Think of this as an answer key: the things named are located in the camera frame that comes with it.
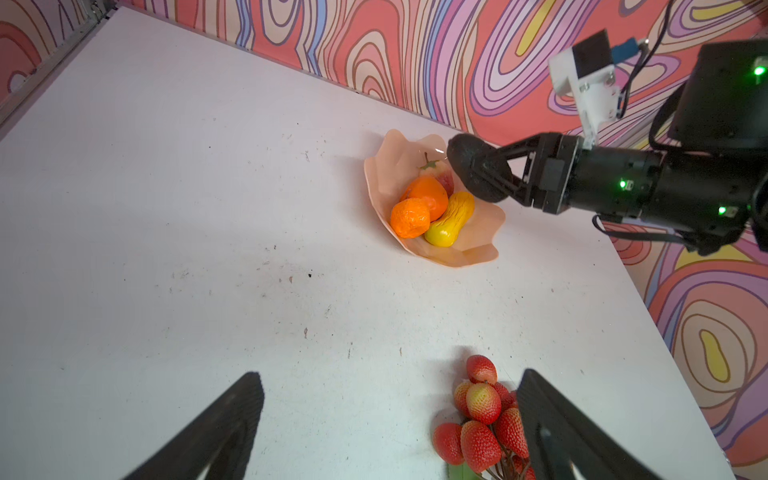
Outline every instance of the orange fruit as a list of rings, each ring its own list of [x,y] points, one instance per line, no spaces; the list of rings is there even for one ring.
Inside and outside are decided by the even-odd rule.
[[[429,230],[429,205],[422,198],[406,198],[392,208],[389,224],[400,238],[416,238]]]
[[[429,205],[429,221],[439,219],[448,208],[448,194],[445,188],[434,177],[423,176],[415,179],[406,188],[406,192],[400,197],[402,202],[406,198],[423,198]]]

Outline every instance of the yellow gourd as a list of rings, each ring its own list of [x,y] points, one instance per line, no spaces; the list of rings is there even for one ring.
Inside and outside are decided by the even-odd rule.
[[[432,222],[424,238],[435,247],[450,247],[458,233],[475,212],[475,198],[467,192],[456,192],[448,200],[448,208],[436,222]]]

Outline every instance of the pink bowl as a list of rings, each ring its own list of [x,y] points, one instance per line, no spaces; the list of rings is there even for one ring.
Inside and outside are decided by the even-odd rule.
[[[366,159],[368,195],[379,220],[403,248],[440,265],[459,267],[495,260],[498,250],[493,246],[493,237],[504,224],[505,214],[496,205],[478,198],[475,198],[475,213],[452,247],[435,247],[423,237],[395,235],[389,225],[389,215],[402,192],[419,176],[419,168],[426,162],[425,154],[430,161],[444,160],[445,141],[438,135],[408,141],[399,131],[390,130],[376,156]],[[467,191],[455,174],[453,181],[455,191]]]

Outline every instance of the robotic arm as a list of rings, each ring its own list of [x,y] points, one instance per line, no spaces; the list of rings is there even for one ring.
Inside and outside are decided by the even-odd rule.
[[[550,60],[556,92],[574,95],[584,137],[542,133],[500,148],[470,134],[453,137],[446,153],[467,189],[549,214],[594,211],[593,224],[607,235],[682,243],[701,255],[737,241],[750,221],[768,251],[768,40],[704,45],[690,78],[651,125],[652,151],[595,145],[600,125],[623,114],[621,100],[626,108],[614,75],[626,56],[617,61],[617,49],[626,54],[627,44],[611,50],[603,31]],[[655,139],[673,114],[669,137],[679,147]],[[508,161],[522,157],[517,177]],[[637,218],[676,234],[607,232],[598,218]]]

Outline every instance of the colorful patterned wallpaper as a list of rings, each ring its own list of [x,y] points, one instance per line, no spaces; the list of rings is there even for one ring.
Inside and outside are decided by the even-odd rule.
[[[552,92],[548,57],[606,27],[615,44],[632,36],[654,43],[667,3],[132,1],[496,144],[540,131],[578,133],[572,99]],[[8,90],[82,21],[78,5],[0,0],[0,78]],[[690,73],[699,45],[749,38],[766,23],[768,0],[676,0],[668,36],[633,83],[626,117],[601,132],[601,144],[647,147],[650,120]],[[620,84],[632,67],[632,61],[619,65]],[[6,95],[3,90],[0,101]],[[768,478],[768,255],[749,231],[706,258],[664,243],[614,245],[737,478]]]
[[[87,18],[79,0],[0,0],[0,104]]]

